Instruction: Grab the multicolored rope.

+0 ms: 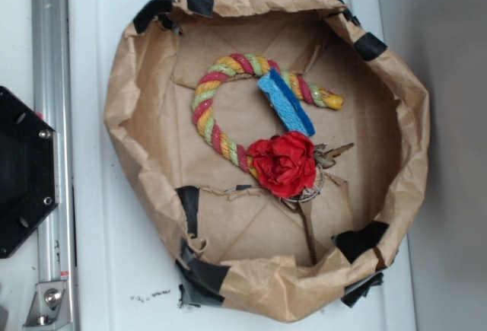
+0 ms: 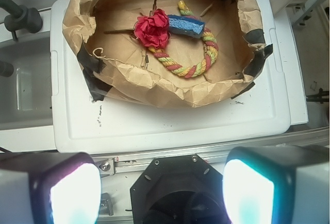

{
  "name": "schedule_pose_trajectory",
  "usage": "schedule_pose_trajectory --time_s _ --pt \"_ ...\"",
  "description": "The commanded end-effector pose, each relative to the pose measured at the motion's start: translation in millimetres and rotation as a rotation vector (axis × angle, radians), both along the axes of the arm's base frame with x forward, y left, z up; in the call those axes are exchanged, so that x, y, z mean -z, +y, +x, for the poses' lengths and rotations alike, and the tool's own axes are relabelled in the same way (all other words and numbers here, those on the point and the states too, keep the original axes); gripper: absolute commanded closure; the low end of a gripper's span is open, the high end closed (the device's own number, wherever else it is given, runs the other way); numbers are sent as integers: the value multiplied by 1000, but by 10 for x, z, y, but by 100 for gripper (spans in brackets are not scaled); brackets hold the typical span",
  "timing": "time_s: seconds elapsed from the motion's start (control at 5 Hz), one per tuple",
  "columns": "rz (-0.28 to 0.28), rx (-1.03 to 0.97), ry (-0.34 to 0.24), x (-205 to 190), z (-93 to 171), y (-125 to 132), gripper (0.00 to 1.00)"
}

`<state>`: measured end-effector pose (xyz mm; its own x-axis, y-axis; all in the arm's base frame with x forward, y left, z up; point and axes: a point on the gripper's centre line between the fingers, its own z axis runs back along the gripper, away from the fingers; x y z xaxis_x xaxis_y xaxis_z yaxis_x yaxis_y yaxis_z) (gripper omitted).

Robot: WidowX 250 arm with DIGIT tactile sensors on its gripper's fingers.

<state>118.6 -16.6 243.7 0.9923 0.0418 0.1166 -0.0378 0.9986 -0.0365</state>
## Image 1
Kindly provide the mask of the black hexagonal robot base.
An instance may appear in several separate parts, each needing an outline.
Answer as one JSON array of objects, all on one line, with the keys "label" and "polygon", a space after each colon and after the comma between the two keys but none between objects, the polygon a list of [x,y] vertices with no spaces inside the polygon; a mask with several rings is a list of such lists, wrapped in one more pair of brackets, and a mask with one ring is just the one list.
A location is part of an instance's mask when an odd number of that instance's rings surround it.
[{"label": "black hexagonal robot base", "polygon": [[1,87],[1,258],[56,207],[55,131]]}]

